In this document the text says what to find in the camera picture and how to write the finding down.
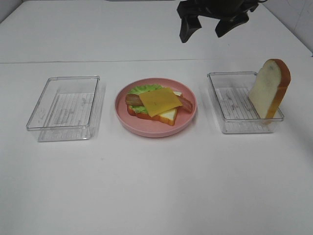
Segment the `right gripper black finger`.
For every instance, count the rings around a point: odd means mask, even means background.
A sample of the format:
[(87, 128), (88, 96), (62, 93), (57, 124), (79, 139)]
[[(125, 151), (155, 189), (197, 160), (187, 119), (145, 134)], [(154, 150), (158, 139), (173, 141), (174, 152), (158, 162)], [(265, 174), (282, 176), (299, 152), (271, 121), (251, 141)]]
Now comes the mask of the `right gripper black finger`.
[(217, 36), (220, 38), (230, 30), (247, 23), (249, 20), (247, 13), (242, 13), (230, 20), (220, 20), (215, 28)]
[(179, 37), (182, 43), (186, 43), (194, 32), (201, 28), (198, 16), (183, 16)]

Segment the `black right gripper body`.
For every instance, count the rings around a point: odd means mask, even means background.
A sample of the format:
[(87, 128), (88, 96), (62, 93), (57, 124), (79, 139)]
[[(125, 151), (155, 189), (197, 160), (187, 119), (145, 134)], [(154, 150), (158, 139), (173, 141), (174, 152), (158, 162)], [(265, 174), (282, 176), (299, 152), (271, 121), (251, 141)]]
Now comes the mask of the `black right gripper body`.
[(177, 12), (185, 16), (205, 16), (214, 19), (231, 19), (247, 11), (254, 11), (257, 0), (185, 0), (178, 5)]

